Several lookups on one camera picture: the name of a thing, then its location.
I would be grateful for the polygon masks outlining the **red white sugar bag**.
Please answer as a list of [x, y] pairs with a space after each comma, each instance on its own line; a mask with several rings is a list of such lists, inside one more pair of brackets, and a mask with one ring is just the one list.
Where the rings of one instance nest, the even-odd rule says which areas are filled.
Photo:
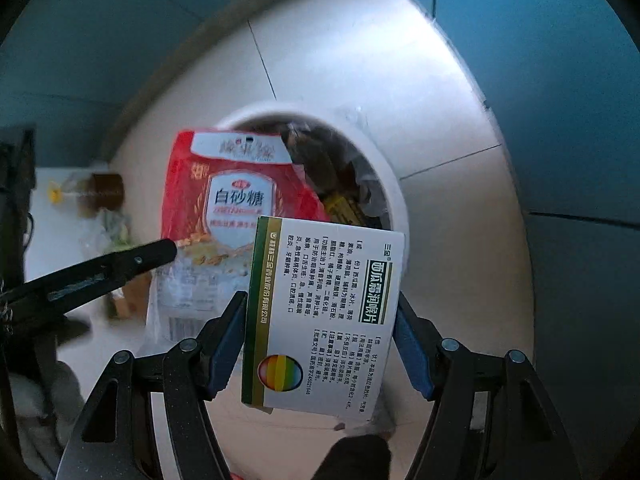
[[140, 356], [196, 336], [250, 284], [262, 216], [328, 216], [302, 166], [270, 133], [181, 131], [169, 157], [160, 235], [177, 247], [153, 273]]

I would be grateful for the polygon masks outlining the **white green medicine box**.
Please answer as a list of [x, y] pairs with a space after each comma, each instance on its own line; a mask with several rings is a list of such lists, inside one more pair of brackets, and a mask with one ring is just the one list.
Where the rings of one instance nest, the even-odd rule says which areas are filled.
[[405, 244], [396, 231], [259, 218], [242, 402], [370, 420], [390, 352]]

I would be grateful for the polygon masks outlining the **white round trash bin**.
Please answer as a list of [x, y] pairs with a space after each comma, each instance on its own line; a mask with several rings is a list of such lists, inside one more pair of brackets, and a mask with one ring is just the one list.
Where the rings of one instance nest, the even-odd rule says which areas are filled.
[[396, 172], [372, 138], [366, 116], [356, 108], [322, 108], [305, 102], [262, 101], [234, 110], [216, 123], [224, 130], [250, 129], [267, 122], [306, 122], [334, 133], [363, 159], [378, 184], [385, 205], [384, 226], [405, 235], [402, 275], [408, 271], [410, 226], [407, 203]]

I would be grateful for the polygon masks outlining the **blue kitchen base cabinets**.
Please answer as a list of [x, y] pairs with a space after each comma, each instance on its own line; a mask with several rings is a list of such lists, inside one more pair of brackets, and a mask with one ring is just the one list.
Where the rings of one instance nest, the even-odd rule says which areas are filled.
[[639, 474], [639, 0], [1, 0], [1, 120], [107, 162], [160, 232], [172, 139], [262, 103], [347, 118], [409, 209], [413, 307], [532, 352], [587, 479]]

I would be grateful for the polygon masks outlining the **brown cardboard box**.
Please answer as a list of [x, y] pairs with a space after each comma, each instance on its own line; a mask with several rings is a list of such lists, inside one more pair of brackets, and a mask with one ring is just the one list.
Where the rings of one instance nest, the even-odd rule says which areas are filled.
[[148, 312], [152, 273], [146, 272], [107, 295], [106, 312], [115, 320], [144, 321]]

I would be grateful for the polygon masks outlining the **left grey slipper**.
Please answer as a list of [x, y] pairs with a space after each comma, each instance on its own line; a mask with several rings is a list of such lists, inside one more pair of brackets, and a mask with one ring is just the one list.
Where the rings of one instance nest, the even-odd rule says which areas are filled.
[[85, 401], [75, 373], [55, 363], [51, 405], [41, 388], [22, 376], [10, 376], [18, 436], [26, 466], [40, 479], [54, 479]]

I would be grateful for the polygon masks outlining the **white plastic bag pile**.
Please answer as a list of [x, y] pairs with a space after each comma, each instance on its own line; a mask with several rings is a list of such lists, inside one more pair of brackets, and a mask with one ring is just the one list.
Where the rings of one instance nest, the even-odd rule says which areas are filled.
[[82, 222], [79, 243], [86, 259], [134, 247], [128, 218], [119, 211], [108, 209], [100, 209], [93, 218]]

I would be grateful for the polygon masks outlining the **cooking oil bottle yellow cap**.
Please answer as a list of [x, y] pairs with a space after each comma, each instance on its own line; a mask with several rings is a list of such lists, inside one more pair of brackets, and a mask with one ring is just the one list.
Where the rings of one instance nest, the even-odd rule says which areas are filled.
[[118, 211], [125, 201], [124, 180], [114, 172], [73, 172], [47, 189], [53, 206], [72, 208], [80, 218], [94, 218], [101, 210]]

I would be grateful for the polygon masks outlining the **right black trouser leg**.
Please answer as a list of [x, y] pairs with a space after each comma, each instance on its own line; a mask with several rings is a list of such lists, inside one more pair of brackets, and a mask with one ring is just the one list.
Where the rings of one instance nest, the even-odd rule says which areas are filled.
[[311, 479], [388, 480], [391, 462], [390, 447], [382, 437], [344, 437], [330, 448]]

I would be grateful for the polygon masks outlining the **yellow package in bin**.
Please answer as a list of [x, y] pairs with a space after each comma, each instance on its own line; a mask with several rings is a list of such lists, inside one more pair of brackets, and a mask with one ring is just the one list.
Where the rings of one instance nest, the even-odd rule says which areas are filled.
[[348, 226], [367, 225], [366, 216], [348, 194], [333, 192], [322, 200], [322, 204], [333, 223], [347, 224]]

